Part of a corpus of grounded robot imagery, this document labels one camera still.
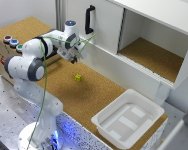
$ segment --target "white wall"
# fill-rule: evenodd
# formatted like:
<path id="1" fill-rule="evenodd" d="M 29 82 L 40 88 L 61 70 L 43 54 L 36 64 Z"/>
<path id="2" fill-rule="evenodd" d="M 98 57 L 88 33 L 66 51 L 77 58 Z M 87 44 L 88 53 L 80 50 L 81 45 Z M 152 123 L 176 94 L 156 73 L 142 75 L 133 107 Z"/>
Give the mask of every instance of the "white wall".
<path id="1" fill-rule="evenodd" d="M 30 16 L 56 28 L 55 0 L 0 0 L 0 28 Z"/>
<path id="2" fill-rule="evenodd" d="M 188 77 L 177 89 L 170 93 L 167 102 L 184 112 L 188 110 Z"/>

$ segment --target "cork board surface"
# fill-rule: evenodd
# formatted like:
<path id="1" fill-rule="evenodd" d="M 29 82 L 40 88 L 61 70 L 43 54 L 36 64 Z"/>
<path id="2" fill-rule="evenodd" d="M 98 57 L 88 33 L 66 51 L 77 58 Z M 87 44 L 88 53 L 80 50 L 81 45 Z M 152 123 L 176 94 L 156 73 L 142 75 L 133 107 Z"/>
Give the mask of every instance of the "cork board surface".
<path id="1" fill-rule="evenodd" d="M 3 37 L 11 35 L 14 39 L 19 40 L 20 44 L 31 40 L 32 38 L 44 34 L 52 28 L 34 17 L 15 22 L 3 28 L 0 28 L 0 41 Z"/>
<path id="2" fill-rule="evenodd" d="M 119 53 L 172 82 L 175 82 L 184 60 L 143 38 L 138 38 Z"/>
<path id="3" fill-rule="evenodd" d="M 62 101 L 64 111 L 113 149 L 117 149 L 98 133 L 91 118 L 125 92 L 125 89 L 81 62 L 73 65 L 61 59 L 47 69 L 47 91 Z M 75 81 L 76 74 L 82 76 L 82 81 Z M 44 87 L 45 78 L 38 84 Z M 167 116 L 163 115 L 131 150 L 140 149 L 166 119 Z"/>

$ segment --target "brown box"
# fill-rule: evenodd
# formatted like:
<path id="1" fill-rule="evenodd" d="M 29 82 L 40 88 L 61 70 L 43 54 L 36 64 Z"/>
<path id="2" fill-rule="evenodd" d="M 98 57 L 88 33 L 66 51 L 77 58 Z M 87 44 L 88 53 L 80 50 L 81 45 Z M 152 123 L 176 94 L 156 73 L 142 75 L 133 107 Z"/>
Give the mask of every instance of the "brown box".
<path id="1" fill-rule="evenodd" d="M 29 17 L 6 27 L 0 28 L 0 74 L 13 84 L 14 80 L 11 79 L 4 70 L 4 61 L 8 56 L 21 55 L 17 53 L 15 49 L 10 48 L 9 45 L 4 44 L 4 36 L 11 35 L 14 39 L 19 40 L 20 44 L 24 44 L 32 38 L 44 34 L 51 29 L 52 28 L 50 26 L 44 24 L 34 17 Z M 60 58 L 61 57 L 59 55 L 51 57 L 47 60 L 47 65 L 56 62 Z"/>

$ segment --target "white cabinet door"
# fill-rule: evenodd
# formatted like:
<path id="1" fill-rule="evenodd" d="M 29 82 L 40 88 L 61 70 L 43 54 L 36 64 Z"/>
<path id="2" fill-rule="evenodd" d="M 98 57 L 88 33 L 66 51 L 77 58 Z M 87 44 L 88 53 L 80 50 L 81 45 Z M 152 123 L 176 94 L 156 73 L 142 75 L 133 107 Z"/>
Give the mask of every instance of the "white cabinet door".
<path id="1" fill-rule="evenodd" d="M 96 36 L 92 43 L 116 54 L 123 18 L 123 8 L 107 0 L 68 0 L 67 20 L 77 22 L 82 38 L 89 38 L 93 33 L 85 34 L 85 15 L 90 5 L 95 7 L 91 11 L 90 28 Z"/>

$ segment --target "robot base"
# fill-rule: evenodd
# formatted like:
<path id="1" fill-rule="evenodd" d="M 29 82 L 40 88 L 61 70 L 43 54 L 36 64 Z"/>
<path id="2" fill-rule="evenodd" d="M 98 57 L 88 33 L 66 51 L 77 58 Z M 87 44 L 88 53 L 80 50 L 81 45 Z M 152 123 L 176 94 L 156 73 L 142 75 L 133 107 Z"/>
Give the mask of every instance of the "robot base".
<path id="1" fill-rule="evenodd" d="M 35 124 L 36 122 L 29 124 L 20 132 L 18 137 L 18 150 L 27 150 L 27 146 L 29 144 L 28 138 L 31 136 Z M 58 145 L 58 150 L 60 150 L 63 145 L 63 138 L 59 138 Z M 45 149 L 43 149 L 42 146 L 36 148 L 35 145 L 33 146 L 32 144 L 30 144 L 28 150 L 51 150 L 51 148 L 46 147 Z"/>

